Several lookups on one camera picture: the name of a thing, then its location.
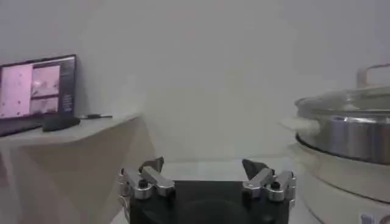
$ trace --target computer screen display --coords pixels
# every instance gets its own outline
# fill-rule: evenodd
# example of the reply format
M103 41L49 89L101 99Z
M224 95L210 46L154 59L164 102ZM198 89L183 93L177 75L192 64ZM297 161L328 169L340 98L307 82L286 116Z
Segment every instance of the computer screen display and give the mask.
M0 119L73 113L76 56L0 66Z

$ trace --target white table surface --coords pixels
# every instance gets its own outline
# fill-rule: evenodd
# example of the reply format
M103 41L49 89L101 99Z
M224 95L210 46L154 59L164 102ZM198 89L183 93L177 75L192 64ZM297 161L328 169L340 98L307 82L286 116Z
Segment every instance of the white table surface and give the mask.
M253 161L261 161L279 173L282 170L292 170L298 176L300 168L295 165L289 158L251 158ZM241 160L231 161L199 161L183 163L166 163L163 167L162 174L173 180L230 180L243 181L247 180L245 171L242 167ZM111 224L127 224L121 211L112 221ZM290 214L289 224L321 224L313 215L310 214L304 203L297 195L295 207Z
M114 116L113 118L101 118L81 120L80 124L60 131L42 132L41 128L18 133L0 138L1 147L21 147L45 144L62 144L77 141L95 135L100 131L114 127L120 123L138 117L139 111L134 109L128 113Z

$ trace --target lid handle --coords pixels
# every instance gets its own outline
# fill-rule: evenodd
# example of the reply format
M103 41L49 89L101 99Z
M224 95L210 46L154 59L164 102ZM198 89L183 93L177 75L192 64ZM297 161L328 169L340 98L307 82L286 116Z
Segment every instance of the lid handle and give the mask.
M381 65L373 65L370 67L360 68L358 73L356 74L356 85L358 88L364 88L370 86L367 81L368 71L375 68L387 68L390 67L390 63L381 64Z

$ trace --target white wall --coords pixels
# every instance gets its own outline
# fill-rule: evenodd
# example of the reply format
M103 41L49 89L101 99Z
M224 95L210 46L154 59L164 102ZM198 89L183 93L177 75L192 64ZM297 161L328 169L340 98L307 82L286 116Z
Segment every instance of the white wall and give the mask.
M0 0L0 63L77 53L77 106L137 103L167 159L280 153L293 101L390 61L387 0Z

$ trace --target glass lid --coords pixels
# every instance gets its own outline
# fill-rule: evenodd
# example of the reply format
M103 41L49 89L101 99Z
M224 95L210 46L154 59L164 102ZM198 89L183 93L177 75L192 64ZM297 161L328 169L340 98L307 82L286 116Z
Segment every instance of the glass lid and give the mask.
M390 114L390 86L349 89L296 101L301 110L313 112Z

